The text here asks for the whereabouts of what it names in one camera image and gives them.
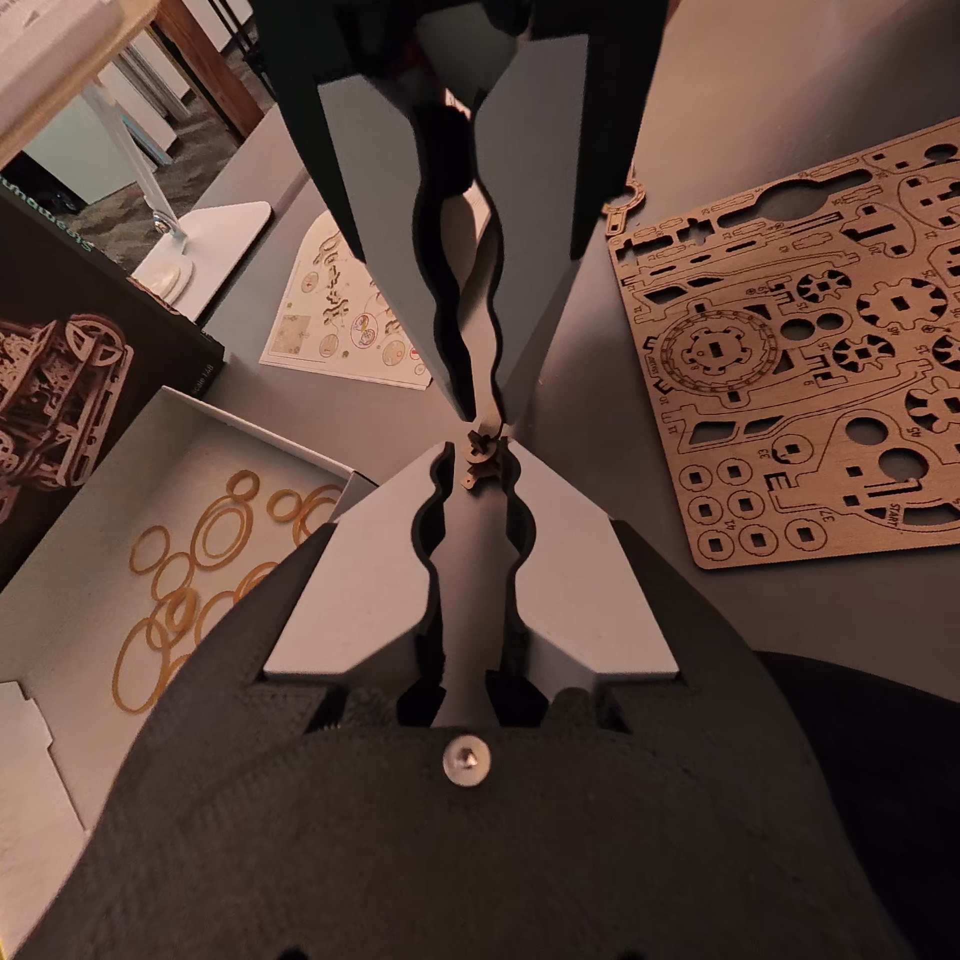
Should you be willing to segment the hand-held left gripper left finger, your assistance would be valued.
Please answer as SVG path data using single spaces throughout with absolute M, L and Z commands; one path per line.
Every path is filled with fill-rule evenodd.
M 453 474 L 454 445 L 438 443 L 341 514 L 266 660 L 268 677 L 376 690 L 400 725 L 432 725 L 447 692 L 431 555 L 446 534 Z

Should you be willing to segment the pile of rubber bands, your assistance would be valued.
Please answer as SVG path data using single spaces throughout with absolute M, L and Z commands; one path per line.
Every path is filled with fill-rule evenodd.
M 147 714 L 212 628 L 297 546 L 330 519 L 345 482 L 302 491 L 240 469 L 200 511 L 189 534 L 142 531 L 129 573 L 149 586 L 149 606 L 120 643 L 110 694 L 123 714 Z

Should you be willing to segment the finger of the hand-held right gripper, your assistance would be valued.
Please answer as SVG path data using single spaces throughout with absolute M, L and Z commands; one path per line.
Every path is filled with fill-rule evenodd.
M 441 236 L 438 175 L 422 119 L 389 84 L 362 74 L 321 84 L 359 257 L 456 415 L 476 415 L 460 285 Z
M 491 387 L 510 425 L 531 398 L 580 266 L 571 242 L 588 42 L 581 33 L 521 44 L 475 114 L 479 184 L 498 235 L 487 292 Z

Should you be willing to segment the black quilted cushion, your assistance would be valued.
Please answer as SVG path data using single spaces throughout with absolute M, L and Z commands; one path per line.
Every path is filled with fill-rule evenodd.
M 882 905 L 918 958 L 958 958 L 958 702 L 819 659 L 757 656 Z

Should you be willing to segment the black cardboard box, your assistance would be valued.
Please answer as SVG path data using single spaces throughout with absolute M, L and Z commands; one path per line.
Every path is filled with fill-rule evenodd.
M 221 343 L 2 181 L 2 588 L 155 394 L 203 399 L 224 357 Z

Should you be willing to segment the clear stand post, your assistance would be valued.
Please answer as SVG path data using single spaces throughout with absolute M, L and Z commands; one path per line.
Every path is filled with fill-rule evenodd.
M 126 122 L 126 113 L 121 105 L 97 79 L 90 80 L 82 90 L 81 97 L 97 115 L 111 142 L 126 158 L 133 170 L 150 207 L 155 228 L 162 234 L 172 236 L 174 242 L 179 243 L 181 248 L 186 246 L 186 233 L 173 207 L 164 196 L 153 169 L 147 162 L 146 154 L 138 146 L 138 141 Z

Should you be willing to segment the white low cabinet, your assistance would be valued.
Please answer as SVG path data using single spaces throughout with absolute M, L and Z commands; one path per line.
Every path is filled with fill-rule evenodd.
M 113 61 L 99 74 L 101 86 L 123 112 L 126 128 L 151 171 L 172 162 L 178 142 L 178 119 L 167 103 L 172 97 L 184 103 L 189 85 L 166 59 L 153 54 L 146 41 L 138 41 L 132 51 L 143 55 L 159 82 L 135 83 Z M 65 185 L 86 204 L 95 203 L 135 181 L 134 168 L 126 155 L 116 150 L 99 115 L 80 95 L 54 116 L 25 148 L 25 154 Z

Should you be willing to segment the laser-cut wooden parts sheet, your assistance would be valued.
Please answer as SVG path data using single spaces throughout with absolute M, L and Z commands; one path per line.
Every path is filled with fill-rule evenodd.
M 958 545 L 958 118 L 606 238 L 703 570 Z

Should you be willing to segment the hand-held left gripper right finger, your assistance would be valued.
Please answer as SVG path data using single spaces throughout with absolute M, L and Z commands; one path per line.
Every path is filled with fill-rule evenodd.
M 615 525 L 520 443 L 502 443 L 507 580 L 499 667 L 486 693 L 500 724 L 540 724 L 564 690 L 671 682 L 678 663 Z

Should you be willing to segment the wooden easel stand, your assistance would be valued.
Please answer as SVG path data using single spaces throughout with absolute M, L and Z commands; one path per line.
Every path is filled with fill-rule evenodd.
M 263 119 L 263 111 L 244 83 L 197 22 L 185 2 L 118 1 L 123 23 L 102 48 L 84 57 L 63 78 L 28 102 L 2 95 L 2 166 L 6 166 L 137 35 L 152 31 L 185 63 L 191 88 L 241 143 Z

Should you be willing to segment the small wooden gear assembly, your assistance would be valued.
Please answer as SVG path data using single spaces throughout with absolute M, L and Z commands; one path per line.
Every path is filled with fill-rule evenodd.
M 502 483 L 505 430 L 509 427 L 496 410 L 487 412 L 468 430 L 462 448 L 466 462 L 462 487 L 470 494 L 477 494 L 484 486 Z

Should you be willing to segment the white stand base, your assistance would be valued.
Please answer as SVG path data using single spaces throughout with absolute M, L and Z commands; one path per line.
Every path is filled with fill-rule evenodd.
M 264 200 L 194 209 L 181 218 L 155 210 L 160 238 L 130 278 L 200 325 L 272 215 Z

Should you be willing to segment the white cardboard box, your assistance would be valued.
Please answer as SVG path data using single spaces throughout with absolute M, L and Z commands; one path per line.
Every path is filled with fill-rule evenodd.
M 146 717 L 111 681 L 149 607 L 133 542 L 155 524 L 189 534 L 240 470 L 306 492 L 344 482 L 342 508 L 376 484 L 340 462 L 163 388 L 138 414 L 2 591 L 2 955 L 64 884 Z

